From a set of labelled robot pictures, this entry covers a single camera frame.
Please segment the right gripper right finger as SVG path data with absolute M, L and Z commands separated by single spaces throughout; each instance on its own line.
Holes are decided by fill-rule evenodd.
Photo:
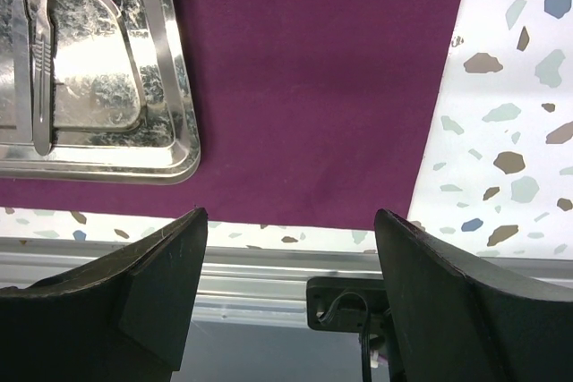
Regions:
M 572 291 L 523 276 L 381 209 L 375 238 L 393 381 L 570 381 Z

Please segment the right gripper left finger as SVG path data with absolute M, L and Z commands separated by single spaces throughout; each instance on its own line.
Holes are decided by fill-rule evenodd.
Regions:
M 182 365 L 204 208 L 90 263 L 1 290 L 3 381 L 168 381 Z

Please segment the purple cloth wrap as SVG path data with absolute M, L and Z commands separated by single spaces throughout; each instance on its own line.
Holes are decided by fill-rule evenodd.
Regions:
M 4 179 L 6 207 L 369 229 L 405 215 L 460 0 L 175 0 L 201 163 L 172 185 Z

